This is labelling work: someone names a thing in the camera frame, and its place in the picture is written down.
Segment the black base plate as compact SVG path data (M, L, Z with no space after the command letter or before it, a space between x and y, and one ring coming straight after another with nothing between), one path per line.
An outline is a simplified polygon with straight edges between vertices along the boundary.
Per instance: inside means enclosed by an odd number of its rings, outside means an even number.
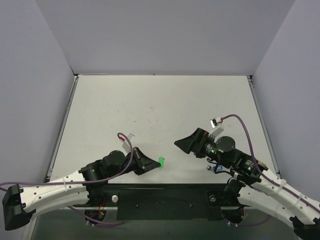
M117 209L117 220L223 219L243 205L225 183L109 183L92 186L77 207Z

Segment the green key tag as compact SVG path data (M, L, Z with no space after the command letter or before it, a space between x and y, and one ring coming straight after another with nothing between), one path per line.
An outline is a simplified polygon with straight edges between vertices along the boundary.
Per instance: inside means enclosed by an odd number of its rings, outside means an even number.
M160 164L160 168L163 168L164 167L165 158L164 157L159 157L158 158L158 162Z

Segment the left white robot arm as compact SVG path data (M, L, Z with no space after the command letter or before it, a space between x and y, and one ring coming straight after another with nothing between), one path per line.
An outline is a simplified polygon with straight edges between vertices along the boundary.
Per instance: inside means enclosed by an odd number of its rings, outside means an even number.
M123 174L134 172L143 175L161 167L137 147L124 154L110 152L102 159L54 181L46 183L10 183L2 199L4 228L19 229L31 219L52 210L72 205L99 205L103 193L96 188Z

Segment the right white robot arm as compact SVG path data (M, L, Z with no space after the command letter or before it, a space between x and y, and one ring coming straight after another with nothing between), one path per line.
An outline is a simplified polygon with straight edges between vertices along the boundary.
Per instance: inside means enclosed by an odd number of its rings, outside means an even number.
M207 158L227 169L231 175L223 192L230 205L254 207L288 224L302 240L320 238L320 203L290 186L263 162L236 149L229 136L197 128L190 136L174 144L186 154Z

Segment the silver key on blue tag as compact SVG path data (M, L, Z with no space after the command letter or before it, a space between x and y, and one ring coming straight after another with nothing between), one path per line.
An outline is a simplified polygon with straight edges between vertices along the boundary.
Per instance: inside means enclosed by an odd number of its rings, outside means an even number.
M213 168L212 168L210 165L208 165L206 169L207 169L208 171L211 171L211 172L214 173L214 170L213 170Z

